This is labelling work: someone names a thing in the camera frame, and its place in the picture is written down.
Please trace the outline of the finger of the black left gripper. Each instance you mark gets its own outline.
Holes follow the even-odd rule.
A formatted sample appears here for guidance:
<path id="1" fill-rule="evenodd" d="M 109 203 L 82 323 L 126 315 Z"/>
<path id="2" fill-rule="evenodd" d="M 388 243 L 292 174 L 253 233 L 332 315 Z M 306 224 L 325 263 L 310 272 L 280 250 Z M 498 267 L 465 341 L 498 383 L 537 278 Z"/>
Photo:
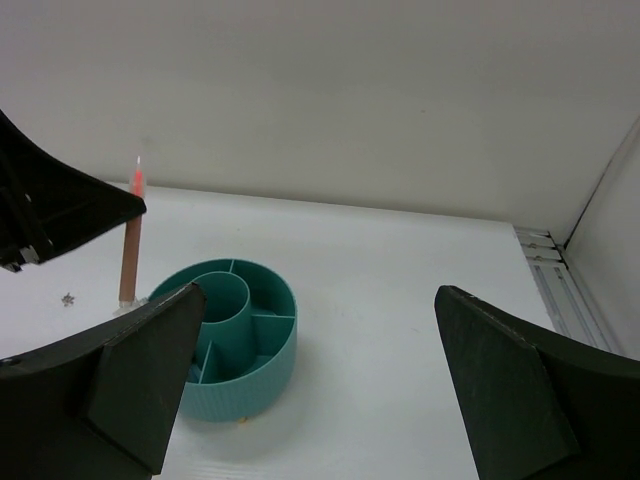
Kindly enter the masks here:
<path id="1" fill-rule="evenodd" d="M 146 212 L 144 200 L 46 153 L 1 116 L 1 267 L 43 264 Z"/>

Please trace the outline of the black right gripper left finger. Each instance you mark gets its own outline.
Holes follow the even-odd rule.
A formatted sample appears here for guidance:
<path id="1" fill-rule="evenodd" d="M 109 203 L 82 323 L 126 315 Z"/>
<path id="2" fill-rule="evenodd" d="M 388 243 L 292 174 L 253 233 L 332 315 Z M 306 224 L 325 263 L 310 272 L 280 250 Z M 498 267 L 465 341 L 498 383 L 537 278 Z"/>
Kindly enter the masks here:
<path id="1" fill-rule="evenodd" d="M 4 479 L 161 473 L 206 306 L 184 285 L 1 361 Z"/>

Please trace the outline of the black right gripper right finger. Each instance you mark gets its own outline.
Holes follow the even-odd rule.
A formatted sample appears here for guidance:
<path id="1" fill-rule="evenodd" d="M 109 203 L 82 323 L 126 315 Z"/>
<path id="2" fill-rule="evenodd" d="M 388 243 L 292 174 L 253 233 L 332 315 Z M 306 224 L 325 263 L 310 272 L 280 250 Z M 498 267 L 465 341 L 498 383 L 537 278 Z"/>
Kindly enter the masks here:
<path id="1" fill-rule="evenodd" d="M 638 361 L 455 286 L 434 308 L 479 478 L 638 478 Z"/>

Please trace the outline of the orange slim highlighter pen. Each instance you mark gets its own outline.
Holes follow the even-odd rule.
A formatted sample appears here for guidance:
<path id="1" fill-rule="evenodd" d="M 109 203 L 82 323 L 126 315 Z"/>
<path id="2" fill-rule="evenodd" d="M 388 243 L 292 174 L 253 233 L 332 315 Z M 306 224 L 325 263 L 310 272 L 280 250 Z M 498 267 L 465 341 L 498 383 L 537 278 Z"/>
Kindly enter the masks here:
<path id="1" fill-rule="evenodd" d="M 129 191 L 136 197 L 145 197 L 146 179 L 141 166 L 141 156 L 136 158 L 135 169 L 131 176 Z M 118 308 L 114 316 L 124 315 L 139 307 L 136 298 L 137 273 L 139 264 L 142 217 L 138 216 L 126 223 L 122 263 L 120 273 Z"/>

